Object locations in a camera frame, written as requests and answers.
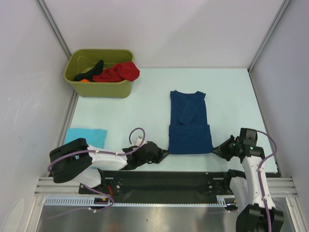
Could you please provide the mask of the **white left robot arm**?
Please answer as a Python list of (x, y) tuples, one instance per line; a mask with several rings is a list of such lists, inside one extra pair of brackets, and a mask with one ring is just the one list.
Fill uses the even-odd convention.
[(48, 171), (56, 184), (74, 181), (102, 193), (107, 187), (104, 171), (131, 171), (145, 164), (159, 164), (168, 155), (169, 151), (141, 136), (119, 153), (93, 147), (85, 138), (78, 138), (50, 152)]

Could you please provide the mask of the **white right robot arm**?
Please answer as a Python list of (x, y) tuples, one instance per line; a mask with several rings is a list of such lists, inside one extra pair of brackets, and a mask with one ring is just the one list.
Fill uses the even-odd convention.
[(234, 195), (239, 211), (236, 231), (279, 232), (284, 213), (271, 198), (265, 172), (270, 157), (257, 146), (258, 134), (258, 130), (241, 128), (239, 136), (230, 136), (212, 152), (227, 161), (238, 157), (243, 167), (243, 171), (228, 170), (223, 180), (224, 191)]

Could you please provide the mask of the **navy blue t shirt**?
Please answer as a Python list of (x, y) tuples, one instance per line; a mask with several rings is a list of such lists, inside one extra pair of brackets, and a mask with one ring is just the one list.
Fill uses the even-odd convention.
[(168, 150), (171, 154), (207, 154), (213, 150), (205, 97), (200, 91), (170, 93)]

